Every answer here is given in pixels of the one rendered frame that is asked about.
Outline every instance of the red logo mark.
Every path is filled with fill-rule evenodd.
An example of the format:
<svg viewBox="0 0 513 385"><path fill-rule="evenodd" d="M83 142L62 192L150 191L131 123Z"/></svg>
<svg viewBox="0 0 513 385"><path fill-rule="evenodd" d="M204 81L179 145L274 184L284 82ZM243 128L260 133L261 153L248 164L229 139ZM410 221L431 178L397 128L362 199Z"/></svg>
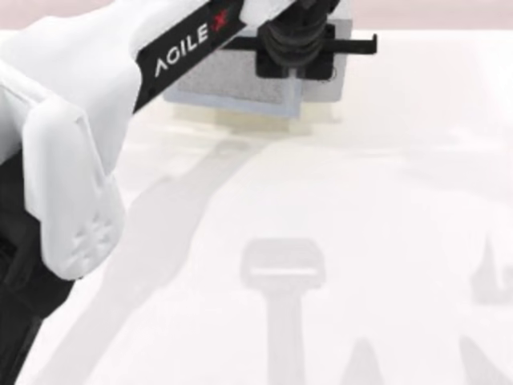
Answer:
<svg viewBox="0 0 513 385"><path fill-rule="evenodd" d="M219 14L214 16L214 23L212 24L212 29L215 32L221 30L224 26L228 24L228 10L222 10Z"/></svg>

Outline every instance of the black bracket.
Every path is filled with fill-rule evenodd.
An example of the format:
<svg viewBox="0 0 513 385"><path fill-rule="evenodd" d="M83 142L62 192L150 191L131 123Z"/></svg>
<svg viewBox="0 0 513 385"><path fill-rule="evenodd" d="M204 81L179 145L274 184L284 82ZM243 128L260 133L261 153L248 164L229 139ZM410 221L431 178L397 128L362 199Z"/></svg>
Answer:
<svg viewBox="0 0 513 385"><path fill-rule="evenodd" d="M371 40L336 38L336 27L326 24L323 48L308 66L297 68L297 77L306 80L328 81L333 78L335 55L375 55L378 53L378 36ZM287 79L290 68L278 65L267 53L260 35L237 37L223 47L230 51L255 51L256 74L263 79Z"/></svg>

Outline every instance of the table surface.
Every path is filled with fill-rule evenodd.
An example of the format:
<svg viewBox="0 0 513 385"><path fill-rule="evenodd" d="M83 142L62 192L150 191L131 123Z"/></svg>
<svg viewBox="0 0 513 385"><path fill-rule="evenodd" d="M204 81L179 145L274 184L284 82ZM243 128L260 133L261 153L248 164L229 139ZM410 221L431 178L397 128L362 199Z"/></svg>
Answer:
<svg viewBox="0 0 513 385"><path fill-rule="evenodd" d="M299 121L135 116L123 241L19 384L513 384L513 33L380 35ZM301 309L259 258L321 274Z"/></svg>

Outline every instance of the white robotic arm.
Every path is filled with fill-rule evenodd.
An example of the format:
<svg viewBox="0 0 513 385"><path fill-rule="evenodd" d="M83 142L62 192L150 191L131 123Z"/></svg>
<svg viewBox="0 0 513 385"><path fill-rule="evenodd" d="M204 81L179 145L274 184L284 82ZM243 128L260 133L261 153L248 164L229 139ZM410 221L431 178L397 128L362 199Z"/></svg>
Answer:
<svg viewBox="0 0 513 385"><path fill-rule="evenodd" d="M134 110L244 25L293 2L117 0L44 18L0 46L0 161L22 147L26 210L41 224L48 269L81 278L118 243L112 172Z"/></svg>

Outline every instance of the white table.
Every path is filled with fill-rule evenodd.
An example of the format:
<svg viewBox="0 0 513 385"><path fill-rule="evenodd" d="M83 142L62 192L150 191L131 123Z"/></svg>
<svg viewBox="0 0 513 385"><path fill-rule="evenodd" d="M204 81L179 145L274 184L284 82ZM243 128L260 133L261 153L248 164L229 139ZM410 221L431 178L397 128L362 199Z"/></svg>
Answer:
<svg viewBox="0 0 513 385"><path fill-rule="evenodd" d="M306 383L513 383L513 302L498 298L513 265L513 34L380 35L378 56L349 60L343 102L290 127L161 100L137 115L117 169L123 244L46 322L20 385L269 383L265 300L240 278L262 238L324 257L303 301ZM486 274L471 284L486 239L495 291ZM373 350L374 379L349 369ZM483 379L488 365L509 380Z"/></svg>

